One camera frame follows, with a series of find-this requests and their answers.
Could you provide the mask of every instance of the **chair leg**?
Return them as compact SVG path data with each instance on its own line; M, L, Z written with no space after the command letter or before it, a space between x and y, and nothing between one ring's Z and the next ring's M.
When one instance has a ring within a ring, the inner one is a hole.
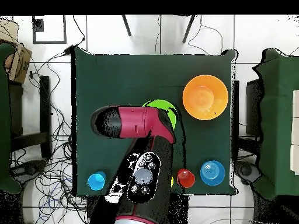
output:
M186 30L186 33L185 33L185 36L183 39L183 43L185 43L187 40L187 37L188 37L189 31L191 29L192 23L194 21L194 18L195 18L195 15L191 15L191 18L190 18L190 21L189 21L189 24L188 24L188 27L187 27L187 30Z
M128 35L129 35L129 36L132 36L131 31L130 31L130 28L129 28L129 26L128 26L128 21L127 21L126 15L121 15L121 16L123 17L124 25L126 26Z

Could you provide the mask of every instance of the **chair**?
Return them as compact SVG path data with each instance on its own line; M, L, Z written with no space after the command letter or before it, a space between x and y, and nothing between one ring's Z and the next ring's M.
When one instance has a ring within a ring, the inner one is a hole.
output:
M123 20L124 20L124 25L126 26L126 29L127 29L127 32L128 32L128 35L131 36L131 31L130 31L130 28L128 26L128 21L127 21L127 18L125 15L121 15L123 17ZM188 37L188 34L190 32L190 29L191 29L191 26L192 26L192 23L195 19L195 15L178 15L178 16L191 16L190 20L189 20L189 24L188 24L188 27L186 29L186 32L185 32L185 35L184 35L184 39L183 39L183 43L186 42L187 40L187 37Z

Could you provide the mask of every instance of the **button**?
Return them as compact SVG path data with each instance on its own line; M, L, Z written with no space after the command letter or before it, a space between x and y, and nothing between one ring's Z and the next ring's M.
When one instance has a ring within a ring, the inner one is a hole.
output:
M149 192L150 189L149 189L148 187L146 187L146 186L143 186L142 189L141 189L141 191L142 191L143 194L148 194L148 193L150 193L150 192Z
M138 191L138 185L132 186L131 191L132 191L132 193L136 193Z
M152 160L152 156L151 155L147 155L146 157L145 157L145 161L146 162L150 162Z
M150 169L154 169L155 168L155 163L150 163L149 165L148 165L148 167L150 168Z
M138 169L135 172L135 182L137 184L149 184L152 181L152 172L148 169Z
M144 163L144 162L140 162L140 163L139 163L139 166L140 166L140 167L144 167L144 166L145 166L145 163Z

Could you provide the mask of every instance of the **black frame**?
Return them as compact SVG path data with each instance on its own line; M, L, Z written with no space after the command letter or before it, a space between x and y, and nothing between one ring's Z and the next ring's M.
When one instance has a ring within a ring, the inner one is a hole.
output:
M65 21L65 15L62 16L63 17L63 40L58 40L58 41L36 41L36 32L43 32L44 31L44 27L43 27L43 23L44 23L44 19L35 19L35 16L32 16L32 43L33 44L66 44L67 43L67 24ZM37 27L36 23L38 22L37 20L40 20L41 26Z

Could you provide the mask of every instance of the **metal stand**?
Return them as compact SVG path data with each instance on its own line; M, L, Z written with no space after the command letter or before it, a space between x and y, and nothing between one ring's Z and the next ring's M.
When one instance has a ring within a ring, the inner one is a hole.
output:
M195 18L195 15L191 15L191 18L190 18L190 21L189 21L189 24L188 24L188 27L187 27L187 30L186 30L186 33L185 33L185 36L183 39L183 43L185 43L187 40L187 37L188 37L189 31L191 29L192 23L194 21L194 18Z
M50 80L40 77L40 132L12 138L11 152L40 144L41 156L51 156Z
M121 16L123 17L124 25L126 26L128 35L129 35L129 36L132 36L131 31L130 31L130 28L129 28L129 26L128 26L128 21L127 21L126 15L121 15Z

